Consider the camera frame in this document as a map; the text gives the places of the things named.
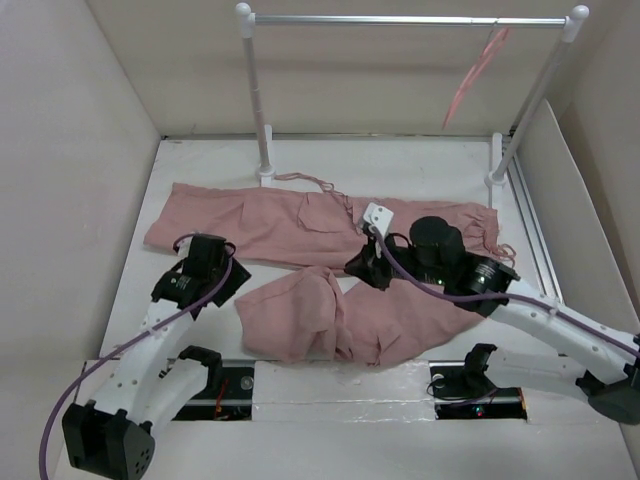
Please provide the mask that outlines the pink trousers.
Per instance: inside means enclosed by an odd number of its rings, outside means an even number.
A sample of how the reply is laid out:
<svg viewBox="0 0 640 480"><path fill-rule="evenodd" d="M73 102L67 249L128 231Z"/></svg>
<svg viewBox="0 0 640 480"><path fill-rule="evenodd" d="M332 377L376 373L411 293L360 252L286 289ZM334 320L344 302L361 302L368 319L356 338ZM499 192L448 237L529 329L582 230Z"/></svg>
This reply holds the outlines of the pink trousers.
<svg viewBox="0 0 640 480"><path fill-rule="evenodd" d="M448 343L481 317L402 280L384 291L361 282L342 290L338 277L366 241L357 223L368 204L331 187L176 183L144 242L169 250L182 235L213 234L231 241L241 260L286 269L235 302L248 352L290 363L315 356L392 366Z"/></svg>

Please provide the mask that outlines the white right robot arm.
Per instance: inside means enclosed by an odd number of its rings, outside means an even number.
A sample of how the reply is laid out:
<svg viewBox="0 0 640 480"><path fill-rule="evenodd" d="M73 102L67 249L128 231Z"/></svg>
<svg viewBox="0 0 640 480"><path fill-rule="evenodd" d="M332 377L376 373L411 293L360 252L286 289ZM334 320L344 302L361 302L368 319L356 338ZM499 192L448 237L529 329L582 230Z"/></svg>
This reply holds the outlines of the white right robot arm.
<svg viewBox="0 0 640 480"><path fill-rule="evenodd" d="M639 422L639 338L611 329L549 297L513 268L466 250L461 232L436 216L416 220L396 244L391 210L371 203L358 222L367 242L345 272L380 290L395 279L553 348L518 354L478 343L458 373L431 382L432 395L464 408L500 389L529 388L574 398L620 424Z"/></svg>

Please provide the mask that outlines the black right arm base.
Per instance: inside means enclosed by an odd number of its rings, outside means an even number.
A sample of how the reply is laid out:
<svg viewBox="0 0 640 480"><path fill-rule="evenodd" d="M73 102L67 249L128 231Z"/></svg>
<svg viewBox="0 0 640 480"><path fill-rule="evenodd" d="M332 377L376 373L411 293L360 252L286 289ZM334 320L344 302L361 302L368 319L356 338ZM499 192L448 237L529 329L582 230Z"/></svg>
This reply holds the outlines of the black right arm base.
<svg viewBox="0 0 640 480"><path fill-rule="evenodd" d="M461 361L429 363L426 393L434 401L437 420L526 420L519 388L499 388L487 380L473 380Z"/></svg>

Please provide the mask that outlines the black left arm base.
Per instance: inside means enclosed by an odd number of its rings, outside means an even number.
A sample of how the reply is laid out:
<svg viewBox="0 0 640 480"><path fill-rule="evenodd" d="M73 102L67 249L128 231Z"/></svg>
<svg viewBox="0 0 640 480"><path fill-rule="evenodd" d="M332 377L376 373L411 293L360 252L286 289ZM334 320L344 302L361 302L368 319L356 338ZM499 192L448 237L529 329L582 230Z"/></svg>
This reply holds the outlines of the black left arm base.
<svg viewBox="0 0 640 480"><path fill-rule="evenodd" d="M223 360L221 379L214 387L190 399L174 421L250 421L252 419L255 362Z"/></svg>

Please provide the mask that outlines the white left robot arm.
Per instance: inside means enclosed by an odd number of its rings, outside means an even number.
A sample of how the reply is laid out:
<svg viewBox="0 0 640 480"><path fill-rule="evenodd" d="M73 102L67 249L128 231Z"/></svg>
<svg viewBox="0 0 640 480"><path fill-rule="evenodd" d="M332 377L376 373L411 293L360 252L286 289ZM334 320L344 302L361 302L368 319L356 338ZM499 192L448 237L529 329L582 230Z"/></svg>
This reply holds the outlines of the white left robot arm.
<svg viewBox="0 0 640 480"><path fill-rule="evenodd" d="M140 479L148 470L156 438L197 395L226 386L220 353L184 342L208 305L223 306L251 277L223 237L188 234L180 255L151 292L139 334L114 351L108 379L83 404L62 417L70 465L104 479Z"/></svg>

